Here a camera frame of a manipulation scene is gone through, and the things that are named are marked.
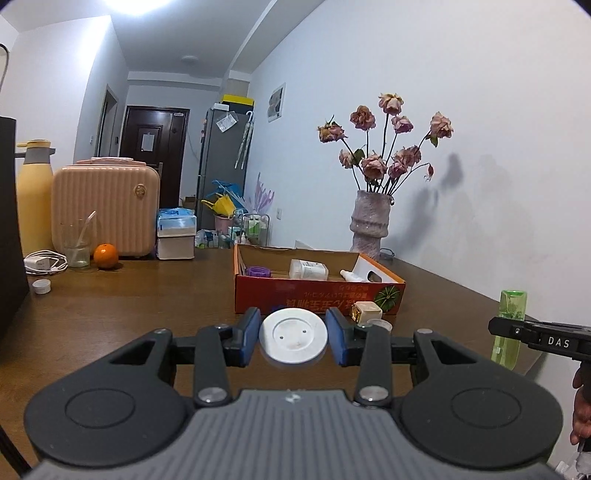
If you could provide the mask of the person right hand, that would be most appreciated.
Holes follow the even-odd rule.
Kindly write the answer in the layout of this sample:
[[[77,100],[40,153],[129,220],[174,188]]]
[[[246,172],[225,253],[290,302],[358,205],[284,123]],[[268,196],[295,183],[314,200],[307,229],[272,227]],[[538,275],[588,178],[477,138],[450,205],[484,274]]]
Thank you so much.
[[[572,431],[570,443],[579,444],[590,437],[591,405],[584,396],[584,389],[590,385],[590,366],[582,364],[573,378],[573,388],[576,390],[572,416]]]

